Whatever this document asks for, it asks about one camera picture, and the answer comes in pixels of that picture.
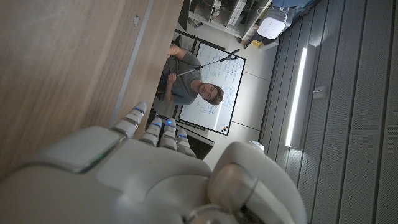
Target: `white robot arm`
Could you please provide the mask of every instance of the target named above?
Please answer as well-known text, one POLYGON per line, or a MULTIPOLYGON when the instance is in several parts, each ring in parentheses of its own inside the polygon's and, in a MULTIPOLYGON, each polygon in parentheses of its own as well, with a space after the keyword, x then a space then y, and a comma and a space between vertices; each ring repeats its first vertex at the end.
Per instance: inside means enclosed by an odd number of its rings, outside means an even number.
POLYGON ((83 129, 0 179, 0 222, 307 222, 294 183, 261 145, 232 143, 212 172, 174 119, 162 136, 156 118, 131 139, 146 109, 139 103, 110 130, 83 129))

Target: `wall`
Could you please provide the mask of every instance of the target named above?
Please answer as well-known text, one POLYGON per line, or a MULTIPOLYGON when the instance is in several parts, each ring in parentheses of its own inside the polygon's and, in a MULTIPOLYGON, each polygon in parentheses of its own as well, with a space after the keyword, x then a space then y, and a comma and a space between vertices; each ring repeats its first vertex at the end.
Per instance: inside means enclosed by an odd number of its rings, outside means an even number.
MULTIPOLYGON (((196 29, 188 25, 187 33, 224 47, 228 52, 241 49, 237 55, 246 59, 229 135, 224 136, 213 131, 202 131, 186 126, 187 129, 215 142, 214 148, 204 159, 210 168, 213 168, 225 147, 231 142, 258 140, 277 47, 262 51, 256 46, 250 45, 244 50, 243 46, 238 43, 237 37, 207 25, 196 29)), ((191 46, 192 41, 183 37, 182 47, 190 49, 191 46)), ((155 108, 158 113, 165 116, 171 116, 174 111, 173 104, 160 103, 157 100, 155 100, 155 108)))
POLYGON ((297 184, 310 223, 398 223, 397 21, 394 0, 323 0, 281 36, 261 142, 297 184), (300 147, 289 149, 307 44, 317 50, 311 88, 300 147), (327 97, 312 100, 320 86, 327 97))

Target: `shelf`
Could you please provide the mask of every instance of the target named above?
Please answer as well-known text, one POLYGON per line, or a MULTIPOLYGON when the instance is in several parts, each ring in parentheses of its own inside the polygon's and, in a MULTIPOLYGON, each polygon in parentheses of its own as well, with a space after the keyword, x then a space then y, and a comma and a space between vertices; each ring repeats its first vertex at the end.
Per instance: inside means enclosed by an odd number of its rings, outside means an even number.
POLYGON ((230 15, 231 15, 230 11, 222 10, 222 12, 218 15, 216 19, 211 19, 211 22, 217 22, 225 26, 226 23, 228 22, 230 15))
POLYGON ((230 15, 231 15, 230 11, 227 10, 222 11, 221 14, 216 19, 210 20, 210 26, 222 30, 223 32, 227 32, 231 35, 234 35, 235 37, 242 38, 246 25, 236 24, 236 26, 228 25, 227 27, 226 23, 228 23, 230 15))
POLYGON ((205 21, 209 22, 211 14, 211 7, 199 7, 195 8, 195 12, 189 12, 189 17, 192 19, 196 19, 200 22, 205 21))

